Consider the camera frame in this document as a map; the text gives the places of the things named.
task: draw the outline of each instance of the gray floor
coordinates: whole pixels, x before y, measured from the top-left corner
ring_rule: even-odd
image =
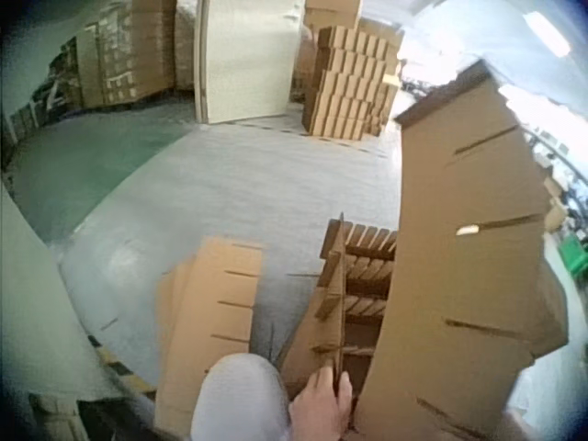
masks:
[[[353,221],[397,225],[395,132],[360,146],[301,135],[299,108],[196,129],[123,182],[65,245],[61,269],[82,322],[147,381],[158,380],[157,280],[203,236],[266,248],[253,347],[275,357],[315,282],[288,273],[320,269],[329,218],[344,211]]]
[[[140,161],[126,161],[126,155],[138,154],[131,152],[119,159],[116,153],[125,152],[128,139],[149,136],[149,130],[165,124],[163,116],[176,135],[184,111],[168,103],[142,119],[117,115],[119,120],[109,120],[114,126],[105,125],[102,117],[91,120],[96,118],[92,115],[87,117],[90,120],[65,121],[62,127],[50,128],[47,138],[31,140],[33,146],[13,170],[15,184],[19,183],[17,202],[30,201],[27,209],[21,209],[46,234],[44,240],[58,259],[81,322],[152,384],[159,377],[156,283],[164,271],[194,253],[203,236],[228,235],[266,248],[254,309],[253,349],[275,359],[315,283],[313,278],[291,274],[320,269],[318,253],[328,219],[344,211],[351,221],[396,228],[400,209],[401,151],[393,128],[379,139],[366,137],[360,143],[317,140],[303,136],[296,106],[279,118],[203,127],[180,123],[186,136],[169,147],[162,149],[158,142],[149,154],[139,154]],[[104,152],[90,148],[84,154],[80,148],[70,159],[39,153],[70,142],[68,133],[80,133],[84,127],[116,127],[109,137],[114,141],[124,127],[127,131]],[[128,148],[140,149],[140,142]],[[105,157],[98,161],[94,155],[102,153]],[[133,167],[155,153],[131,174]],[[62,173],[75,174],[64,178],[79,187],[75,192],[52,182],[61,177],[63,161],[70,168]],[[86,164],[94,161],[104,161],[99,172],[77,171],[78,167],[87,170]],[[20,164],[27,167],[20,169]],[[32,175],[37,193],[29,194],[27,176]],[[92,196],[84,208],[89,214],[76,223],[84,211],[68,207],[76,206],[78,191]],[[100,202],[103,193],[107,196]],[[36,198],[50,200],[41,203]],[[35,201],[49,208],[38,209]],[[63,215],[64,210],[76,214]],[[578,404],[588,396],[582,362],[588,330],[578,292],[549,237],[546,255],[566,288],[571,342],[524,373],[512,405],[526,412],[527,421],[545,439],[557,439],[559,427],[575,416]]]
[[[194,129],[194,103],[65,119],[18,146],[6,186],[45,243],[60,243],[128,175]]]

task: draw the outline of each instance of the stacked cardboard boxes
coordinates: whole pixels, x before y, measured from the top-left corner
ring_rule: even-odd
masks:
[[[103,9],[99,54],[107,105],[174,86],[174,0],[129,0]]]
[[[75,37],[75,42],[84,107],[93,108],[104,106],[102,70],[98,56],[98,24],[91,23],[78,32]]]
[[[386,53],[386,75],[397,74],[397,65],[399,63],[397,54],[401,48],[404,34],[391,25],[363,17],[359,19],[357,30],[366,32],[367,34],[376,35],[388,42],[389,49]]]
[[[366,123],[364,124],[364,132],[370,135],[379,136],[382,129],[388,123],[390,112],[392,111],[392,103],[398,90],[397,85],[382,83],[378,87],[376,99],[369,106],[366,116]]]
[[[386,71],[388,43],[336,26],[319,33],[319,51],[302,124],[310,135],[360,140]]]

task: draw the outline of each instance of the finger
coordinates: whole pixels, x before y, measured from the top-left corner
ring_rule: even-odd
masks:
[[[321,391],[333,392],[333,368],[331,366],[321,367],[316,387]]]
[[[319,372],[318,371],[314,371],[311,373],[311,376],[309,377],[309,381],[306,383],[306,388],[304,388],[305,390],[314,390],[316,389],[316,382],[317,379],[319,377]]]
[[[351,401],[353,400],[353,386],[349,374],[344,372],[339,379],[339,393],[337,394],[337,405],[339,412],[349,417],[351,414]]]

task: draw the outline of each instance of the box stack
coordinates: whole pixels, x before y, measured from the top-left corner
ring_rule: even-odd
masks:
[[[360,140],[386,71],[388,43],[342,26],[319,33],[302,125],[313,136]]]
[[[91,23],[77,33],[78,73],[85,108],[104,106],[100,58],[98,56],[98,24]]]
[[[166,273],[157,292],[160,377],[153,425],[186,439],[200,387],[224,356],[249,352],[262,249],[207,237]]]
[[[370,135],[379,136],[382,129],[388,123],[390,112],[392,111],[392,103],[396,96],[398,87],[387,83],[382,83],[378,87],[376,99],[369,106],[367,110],[366,123],[364,124],[364,132]]]
[[[99,53],[107,105],[174,86],[175,0],[129,0],[103,9]]]
[[[357,30],[367,34],[376,35],[388,42],[388,52],[386,53],[386,75],[397,75],[397,58],[398,51],[402,45],[404,34],[394,26],[381,23],[376,20],[361,17],[357,23]]]

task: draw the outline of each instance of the cardboard divider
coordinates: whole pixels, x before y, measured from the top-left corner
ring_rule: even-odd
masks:
[[[196,256],[164,275],[157,297],[161,352],[157,429],[178,437],[189,435],[209,369],[223,356],[249,351],[261,259],[258,245],[207,238]]]

